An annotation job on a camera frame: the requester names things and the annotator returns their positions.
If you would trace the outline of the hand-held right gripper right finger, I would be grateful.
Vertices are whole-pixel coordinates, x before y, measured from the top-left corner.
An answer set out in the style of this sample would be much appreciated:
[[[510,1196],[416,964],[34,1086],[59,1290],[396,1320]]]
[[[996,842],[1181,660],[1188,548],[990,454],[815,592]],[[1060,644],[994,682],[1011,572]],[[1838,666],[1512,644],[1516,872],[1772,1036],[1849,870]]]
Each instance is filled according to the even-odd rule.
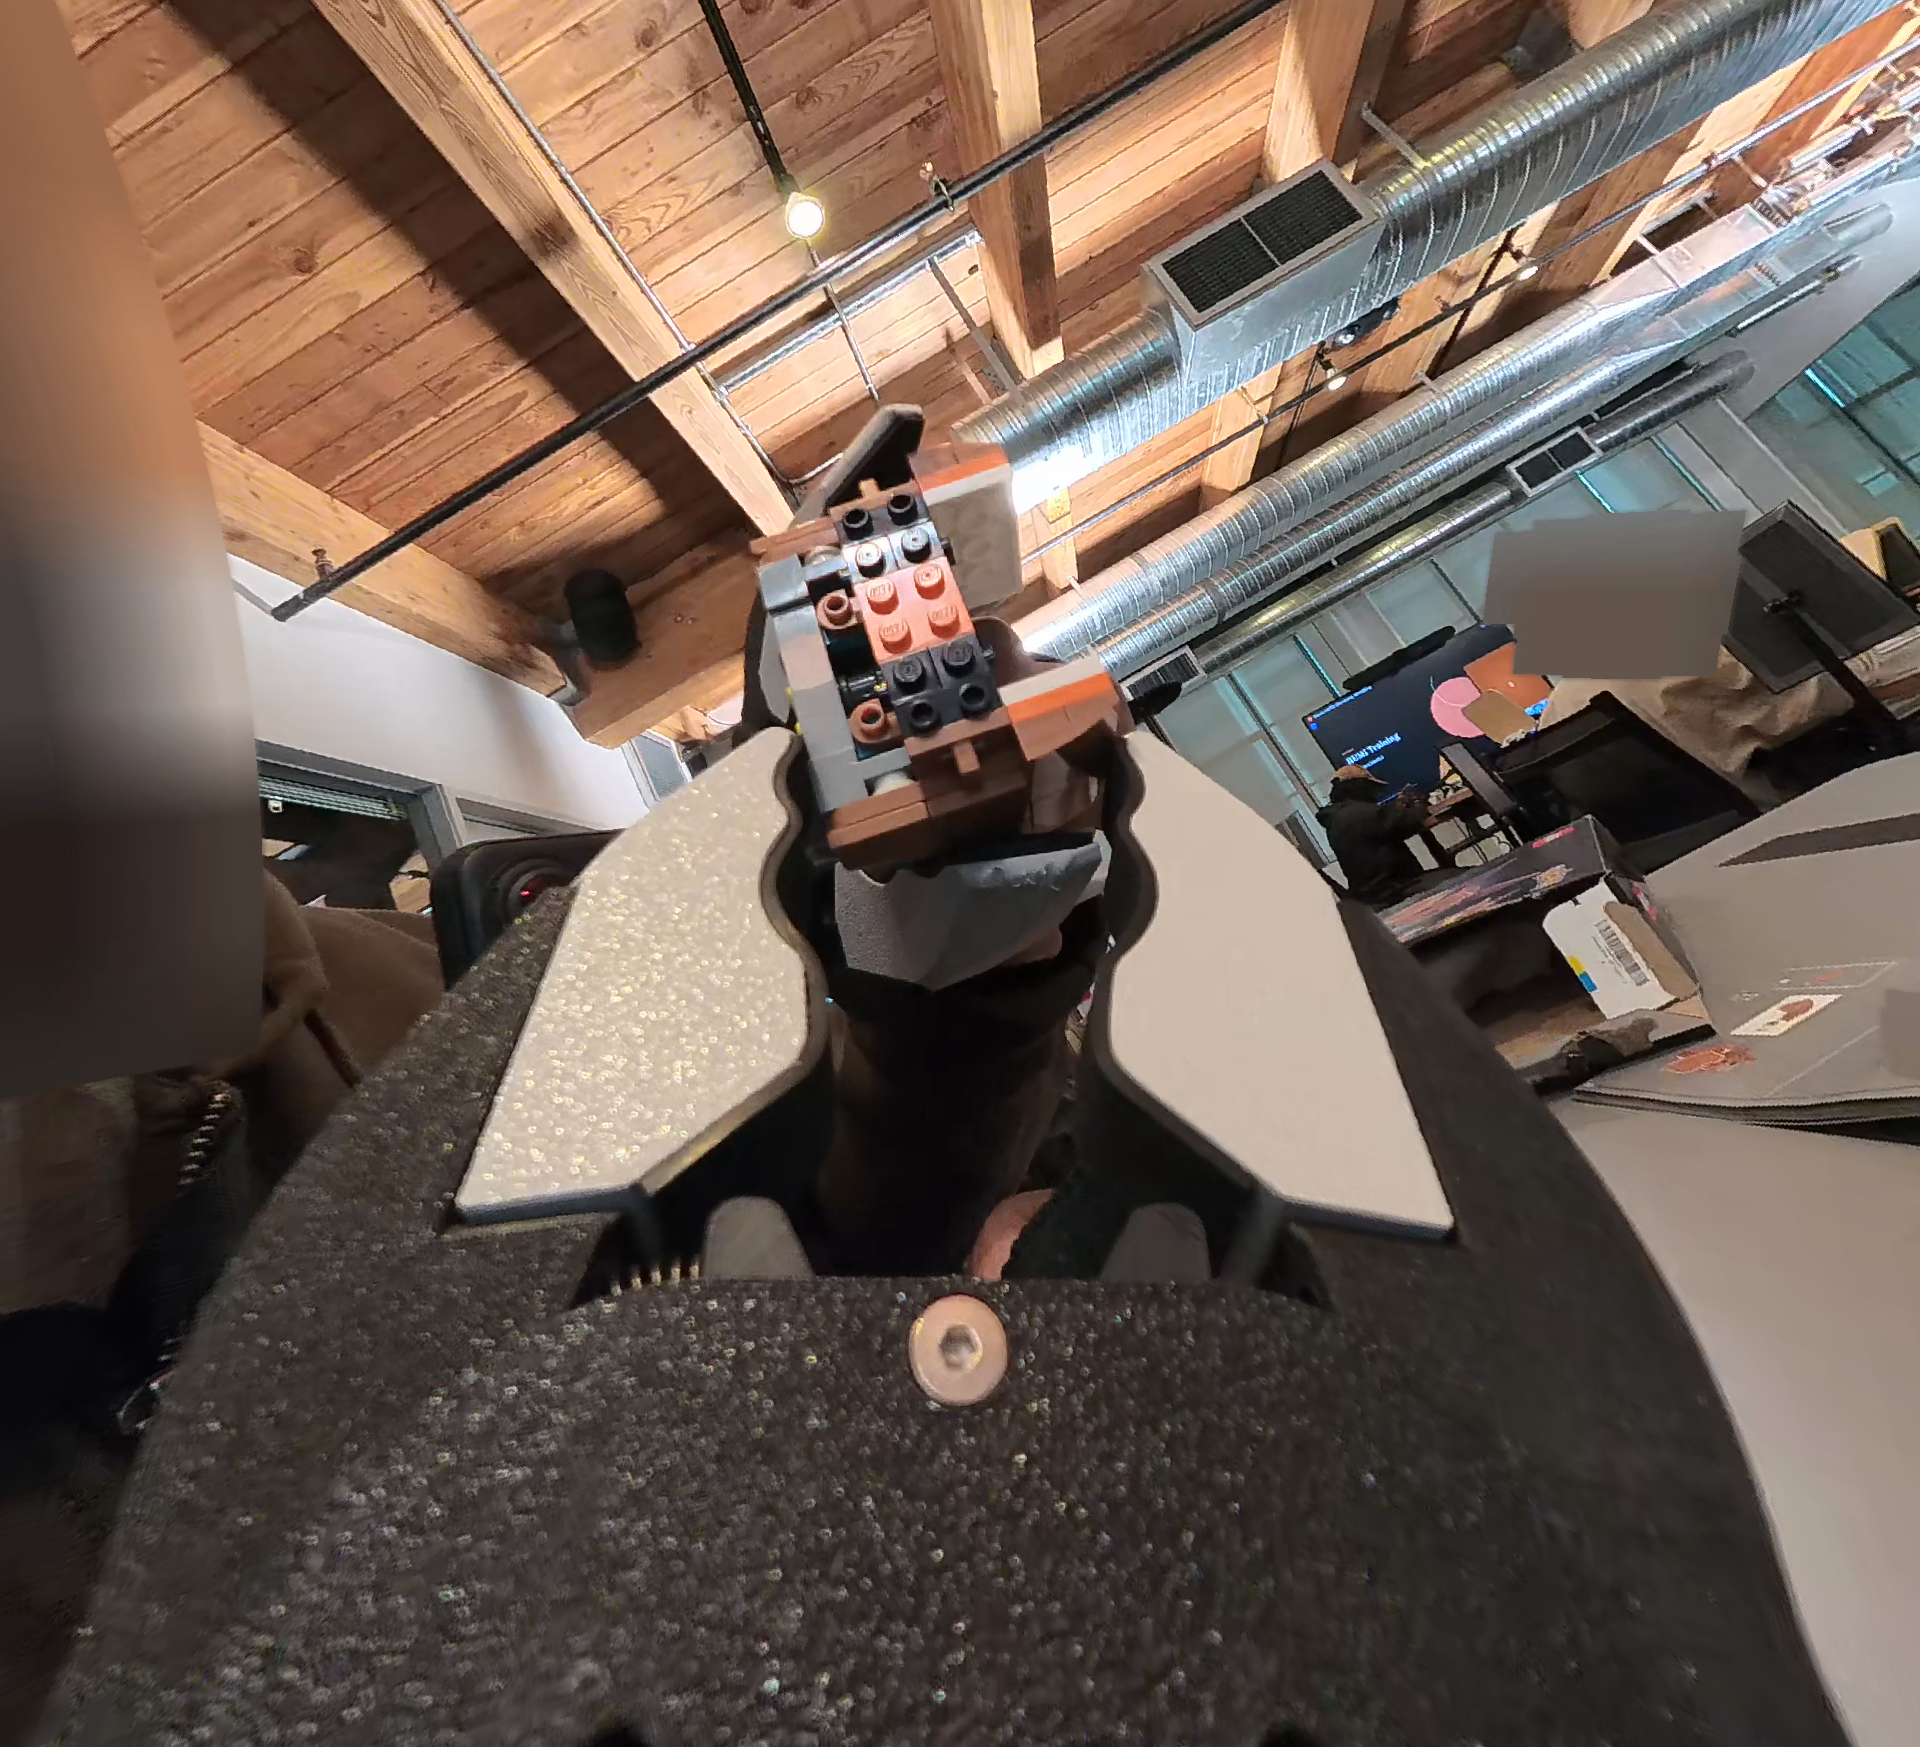
[[[1449,1236],[1330,884],[1152,734],[1122,750],[1114,866],[1140,870],[1144,896],[1096,1006],[1105,1074],[1290,1216]]]

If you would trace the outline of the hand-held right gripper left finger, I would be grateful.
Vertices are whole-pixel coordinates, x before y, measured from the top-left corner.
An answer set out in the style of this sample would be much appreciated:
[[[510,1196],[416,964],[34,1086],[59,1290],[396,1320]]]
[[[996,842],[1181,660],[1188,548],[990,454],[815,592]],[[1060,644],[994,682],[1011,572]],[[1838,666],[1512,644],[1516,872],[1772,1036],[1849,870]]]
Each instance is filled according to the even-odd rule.
[[[466,1226],[638,1208],[811,1070],[825,976],[778,892],[801,750],[754,736],[573,884],[452,1200]]]

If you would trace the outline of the brown toy brick model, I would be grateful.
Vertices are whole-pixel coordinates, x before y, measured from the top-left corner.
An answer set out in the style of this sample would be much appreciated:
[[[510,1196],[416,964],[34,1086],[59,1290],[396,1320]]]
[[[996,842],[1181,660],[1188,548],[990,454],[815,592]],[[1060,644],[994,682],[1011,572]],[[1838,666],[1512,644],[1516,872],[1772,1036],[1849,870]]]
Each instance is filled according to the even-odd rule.
[[[1091,844],[1130,716],[1100,660],[1024,656],[1011,466],[885,406],[749,552],[742,724],[804,750],[828,858],[884,880]]]

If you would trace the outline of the grey instruction booklet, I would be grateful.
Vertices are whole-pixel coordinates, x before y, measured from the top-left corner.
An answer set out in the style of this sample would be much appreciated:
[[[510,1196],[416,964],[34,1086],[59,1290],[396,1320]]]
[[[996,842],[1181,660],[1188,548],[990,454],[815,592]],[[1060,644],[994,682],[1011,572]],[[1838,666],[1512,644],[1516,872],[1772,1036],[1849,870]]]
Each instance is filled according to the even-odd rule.
[[[1572,1096],[1780,1130],[1916,1122],[1916,960],[1790,968],[1734,1010],[1730,1032],[1662,1048]]]

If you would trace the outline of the black desk monitor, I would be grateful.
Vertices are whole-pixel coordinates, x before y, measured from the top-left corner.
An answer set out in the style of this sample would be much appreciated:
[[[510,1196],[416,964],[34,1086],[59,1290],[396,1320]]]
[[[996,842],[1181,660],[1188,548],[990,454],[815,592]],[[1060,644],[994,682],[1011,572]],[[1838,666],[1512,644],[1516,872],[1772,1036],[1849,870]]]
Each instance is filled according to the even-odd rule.
[[[1592,818],[1635,874],[1667,868],[1761,814],[1607,692],[1499,750],[1492,774],[1530,838]]]

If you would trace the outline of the dark printed toy box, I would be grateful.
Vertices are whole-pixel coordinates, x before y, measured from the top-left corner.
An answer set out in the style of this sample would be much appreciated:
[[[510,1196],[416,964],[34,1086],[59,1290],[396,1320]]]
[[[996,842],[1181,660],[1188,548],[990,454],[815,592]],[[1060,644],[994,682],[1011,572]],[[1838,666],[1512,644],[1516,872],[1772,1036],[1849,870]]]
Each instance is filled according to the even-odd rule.
[[[1444,886],[1382,908],[1378,918],[1407,948],[1435,942],[1498,914],[1572,900],[1620,868],[1616,838],[1582,816]]]

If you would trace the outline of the large display screen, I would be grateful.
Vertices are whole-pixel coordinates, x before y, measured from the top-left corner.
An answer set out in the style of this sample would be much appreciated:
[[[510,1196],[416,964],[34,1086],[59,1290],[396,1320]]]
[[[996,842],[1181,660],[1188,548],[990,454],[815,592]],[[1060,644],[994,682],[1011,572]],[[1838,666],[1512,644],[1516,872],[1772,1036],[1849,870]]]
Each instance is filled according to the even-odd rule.
[[[1501,746],[1530,734],[1552,680],[1516,664],[1503,626],[1425,636],[1382,662],[1364,686],[1304,716],[1328,766],[1357,766],[1390,790],[1432,792],[1453,746],[1490,764]]]

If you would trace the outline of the cardboard box with barcode label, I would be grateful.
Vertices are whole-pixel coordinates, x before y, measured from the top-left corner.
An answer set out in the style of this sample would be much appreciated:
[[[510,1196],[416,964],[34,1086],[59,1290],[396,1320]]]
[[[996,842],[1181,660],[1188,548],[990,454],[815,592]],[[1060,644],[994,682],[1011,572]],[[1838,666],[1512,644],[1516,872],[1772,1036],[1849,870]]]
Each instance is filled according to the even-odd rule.
[[[1659,1012],[1699,994],[1699,978],[1647,886],[1622,872],[1552,906],[1542,932],[1606,1020]]]

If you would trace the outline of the black ceiling speaker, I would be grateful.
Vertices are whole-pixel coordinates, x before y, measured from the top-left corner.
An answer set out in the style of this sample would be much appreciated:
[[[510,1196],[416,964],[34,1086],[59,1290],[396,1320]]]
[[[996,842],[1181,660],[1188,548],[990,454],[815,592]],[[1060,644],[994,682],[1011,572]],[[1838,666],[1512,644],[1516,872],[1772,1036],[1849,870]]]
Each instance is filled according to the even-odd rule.
[[[619,574],[583,566],[562,588],[571,640],[590,664],[611,668],[639,650],[635,610]]]

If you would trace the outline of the person's dark zip jacket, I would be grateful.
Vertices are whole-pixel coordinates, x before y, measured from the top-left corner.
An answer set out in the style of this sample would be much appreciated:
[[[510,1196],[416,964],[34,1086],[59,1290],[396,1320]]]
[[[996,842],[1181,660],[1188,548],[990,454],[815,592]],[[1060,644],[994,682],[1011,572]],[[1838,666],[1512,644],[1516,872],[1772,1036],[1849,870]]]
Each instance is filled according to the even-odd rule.
[[[217,1274],[223,1188],[272,1190],[443,994],[426,918],[299,906],[274,876],[262,966],[241,1058],[4,1102],[4,1743],[83,1619],[137,1438],[122,1410],[209,1284],[126,1288],[137,1252],[202,1244]]]

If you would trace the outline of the black monitor on stand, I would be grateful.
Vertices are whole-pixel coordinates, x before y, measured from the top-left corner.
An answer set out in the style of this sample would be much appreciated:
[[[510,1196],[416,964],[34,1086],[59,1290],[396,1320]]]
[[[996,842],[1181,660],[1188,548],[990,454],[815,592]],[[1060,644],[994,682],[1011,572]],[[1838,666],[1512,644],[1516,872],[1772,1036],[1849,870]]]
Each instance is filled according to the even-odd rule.
[[[1774,694],[1827,674],[1884,752],[1911,752],[1908,730],[1849,660],[1913,630],[1916,608],[1794,504],[1751,520],[1738,554],[1725,652]]]

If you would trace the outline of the metal air vent box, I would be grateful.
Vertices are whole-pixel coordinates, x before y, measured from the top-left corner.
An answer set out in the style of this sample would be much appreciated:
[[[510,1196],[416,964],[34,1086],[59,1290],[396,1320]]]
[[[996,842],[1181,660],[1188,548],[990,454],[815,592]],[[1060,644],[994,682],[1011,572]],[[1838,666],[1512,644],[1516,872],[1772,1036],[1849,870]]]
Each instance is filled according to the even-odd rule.
[[[1318,162],[1148,260],[1141,306],[1165,320],[1180,382],[1236,386],[1355,320],[1382,230],[1380,206]]]

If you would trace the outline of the slim spiral air duct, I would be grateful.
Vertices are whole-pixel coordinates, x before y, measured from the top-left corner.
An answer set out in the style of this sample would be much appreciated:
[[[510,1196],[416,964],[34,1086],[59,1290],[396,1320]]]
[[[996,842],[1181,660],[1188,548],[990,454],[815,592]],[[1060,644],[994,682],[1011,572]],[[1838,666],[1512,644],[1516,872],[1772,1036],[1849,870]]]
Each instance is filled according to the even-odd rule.
[[[1617,452],[1724,392],[1742,388],[1754,366],[1730,350],[1702,366],[1670,368],[1666,378],[1625,404],[1583,424],[1572,422],[1574,388],[1612,384],[1613,364],[1589,368],[1472,434],[1451,440],[1423,462],[1380,474],[1345,500],[1302,518],[1267,540],[1237,540],[1237,528],[1215,528],[1208,542],[1130,574],[1071,618],[1049,626],[1031,616],[1026,648],[1044,658],[1094,656],[1116,678],[1196,644],[1260,608],[1285,586],[1397,516],[1411,516],[1441,494],[1492,474],[1490,494],[1467,496],[1444,524],[1478,520],[1531,498],[1539,488]]]

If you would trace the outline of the flat metal air duct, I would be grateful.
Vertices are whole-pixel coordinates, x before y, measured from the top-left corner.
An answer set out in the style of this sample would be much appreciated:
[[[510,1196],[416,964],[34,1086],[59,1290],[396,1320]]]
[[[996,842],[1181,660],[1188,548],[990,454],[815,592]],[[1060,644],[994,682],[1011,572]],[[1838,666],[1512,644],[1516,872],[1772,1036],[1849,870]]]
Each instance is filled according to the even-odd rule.
[[[1887,254],[1913,204],[1910,182],[1853,190],[1770,224],[1768,234],[1761,212],[1742,208],[1530,326],[1518,340],[1527,356],[1501,366],[1499,384],[1438,424],[1429,444],[1451,444],[1503,418],[1531,422],[1546,436],[1585,424],[1794,286]]]

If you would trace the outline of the large spiral air duct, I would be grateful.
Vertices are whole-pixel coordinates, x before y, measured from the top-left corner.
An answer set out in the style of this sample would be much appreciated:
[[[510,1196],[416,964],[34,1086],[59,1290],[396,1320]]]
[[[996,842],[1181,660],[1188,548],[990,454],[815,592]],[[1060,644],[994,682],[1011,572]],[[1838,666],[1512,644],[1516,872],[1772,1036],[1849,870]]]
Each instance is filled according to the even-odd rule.
[[[1364,186],[1318,166],[1188,236],[1144,266],[1134,320],[956,422],[952,438],[1001,450],[1016,508],[1038,506],[1898,2],[1670,0],[1423,142],[1411,166]],[[1253,252],[1253,218],[1316,180],[1355,224],[1193,318],[1178,258],[1224,236],[1230,256]]]

